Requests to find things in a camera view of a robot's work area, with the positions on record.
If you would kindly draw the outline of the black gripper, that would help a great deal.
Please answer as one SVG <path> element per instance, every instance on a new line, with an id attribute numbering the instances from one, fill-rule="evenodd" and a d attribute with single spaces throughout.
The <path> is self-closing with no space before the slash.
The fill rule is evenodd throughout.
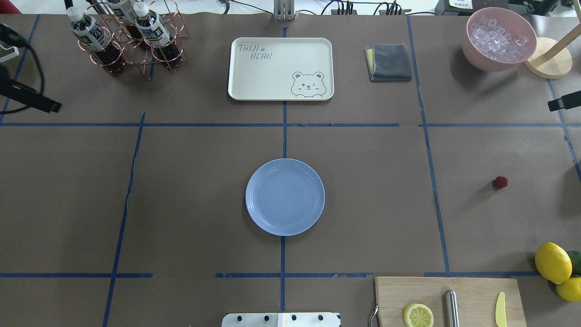
<path id="1" fill-rule="evenodd" d="M 0 93 L 7 99 L 20 102 L 25 106 L 45 113 L 58 113 L 62 107 L 60 102 L 54 101 L 45 95 L 22 89 L 21 83 L 9 78 L 8 69 L 4 64 L 0 64 Z"/>

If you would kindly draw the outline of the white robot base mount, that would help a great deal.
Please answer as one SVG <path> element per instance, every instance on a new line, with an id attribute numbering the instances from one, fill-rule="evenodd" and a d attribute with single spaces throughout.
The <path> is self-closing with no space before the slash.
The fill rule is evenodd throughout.
<path id="1" fill-rule="evenodd" d="M 340 327 L 340 313 L 273 312 L 231 313 L 222 319 L 222 327 Z"/>

